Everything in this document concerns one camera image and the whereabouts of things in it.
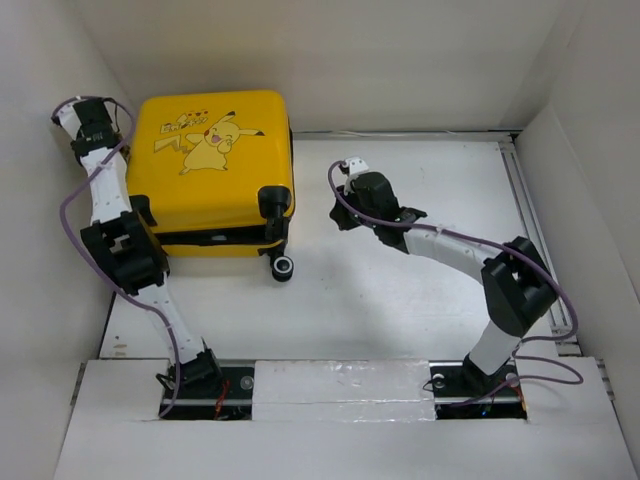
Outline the yellow hard-shell suitcase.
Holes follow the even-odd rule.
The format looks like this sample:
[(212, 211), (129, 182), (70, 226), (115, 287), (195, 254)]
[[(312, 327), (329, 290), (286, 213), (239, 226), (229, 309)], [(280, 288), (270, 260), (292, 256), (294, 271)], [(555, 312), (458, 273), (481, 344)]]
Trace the yellow hard-shell suitcase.
[(170, 257), (260, 257), (290, 280), (293, 138), (273, 90), (159, 96), (139, 111), (126, 182)]

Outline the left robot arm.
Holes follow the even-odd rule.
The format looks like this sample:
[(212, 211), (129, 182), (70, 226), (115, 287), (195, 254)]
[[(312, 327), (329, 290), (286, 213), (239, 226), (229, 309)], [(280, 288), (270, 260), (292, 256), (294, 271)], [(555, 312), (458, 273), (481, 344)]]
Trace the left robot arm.
[(52, 122), (70, 137), (86, 180), (61, 204), (65, 233), (83, 259), (130, 305), (143, 310), (165, 343), (171, 364), (157, 376), (174, 398), (214, 397), (225, 388), (212, 349), (189, 330), (168, 288), (168, 257), (135, 209), (126, 175), (132, 135), (122, 133), (110, 97), (75, 96), (58, 105)]

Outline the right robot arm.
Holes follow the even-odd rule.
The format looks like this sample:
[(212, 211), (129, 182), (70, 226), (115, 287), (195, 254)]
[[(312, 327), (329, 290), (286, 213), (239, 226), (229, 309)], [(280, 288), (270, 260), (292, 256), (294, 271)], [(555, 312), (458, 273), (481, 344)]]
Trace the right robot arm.
[(463, 359), (461, 376), (472, 394), (496, 388), (520, 342), (558, 299), (534, 244), (519, 236), (493, 245), (429, 226), (425, 212), (399, 204), (383, 174), (358, 165), (356, 159), (332, 167), (345, 176), (344, 184), (330, 184), (336, 198), (330, 218), (339, 230), (366, 227), (383, 245), (434, 260), (483, 287), (489, 323)]

